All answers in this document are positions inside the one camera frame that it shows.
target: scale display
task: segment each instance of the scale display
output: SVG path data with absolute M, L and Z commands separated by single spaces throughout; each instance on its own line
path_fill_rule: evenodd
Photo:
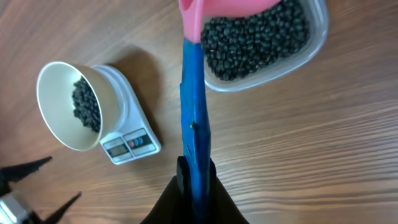
M 120 145 L 120 146 L 116 146 L 112 149 L 108 149 L 108 153 L 111 157 L 117 157 L 117 156 L 123 155 L 128 152 L 129 152 L 129 150 L 127 149 L 127 147 L 125 145 Z

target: pink scoop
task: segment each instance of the pink scoop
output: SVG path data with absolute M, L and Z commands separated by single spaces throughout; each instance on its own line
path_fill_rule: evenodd
M 200 42 L 203 17 L 246 17 L 276 5 L 280 0 L 178 0 L 182 14 L 184 36 L 190 42 Z

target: black soybean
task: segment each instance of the black soybean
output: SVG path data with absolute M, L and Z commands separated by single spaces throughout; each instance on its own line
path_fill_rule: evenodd
M 290 57 L 309 38 L 309 21 L 299 0 L 281 0 L 273 8 L 246 18 L 212 18 L 201 33 L 208 66 L 226 81 L 244 78 Z M 81 96 L 74 94 L 73 100 L 81 105 Z
M 75 105 L 73 115 L 80 119 L 84 127 L 98 133 L 101 129 L 101 115 L 93 90 L 83 77 L 73 85 L 76 87 L 72 93 Z

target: blue handle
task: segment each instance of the blue handle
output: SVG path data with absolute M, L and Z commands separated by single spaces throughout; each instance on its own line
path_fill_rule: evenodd
M 200 44 L 184 40 L 181 97 L 183 155 L 188 161 L 194 216 L 206 220 L 210 194 L 210 125 L 206 105 L 204 55 Z

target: black bean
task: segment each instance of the black bean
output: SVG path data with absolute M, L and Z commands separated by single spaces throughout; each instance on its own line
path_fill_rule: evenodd
M 218 78 L 244 78 L 299 52 L 310 38 L 309 25 L 298 0 L 281 0 L 247 18 L 211 19 L 201 33 L 202 48 Z
M 101 126 L 101 115 L 93 90 L 83 77 L 73 85 L 76 87 L 72 93 L 73 105 L 75 106 L 73 115 L 80 119 L 84 127 L 91 128 L 98 133 Z

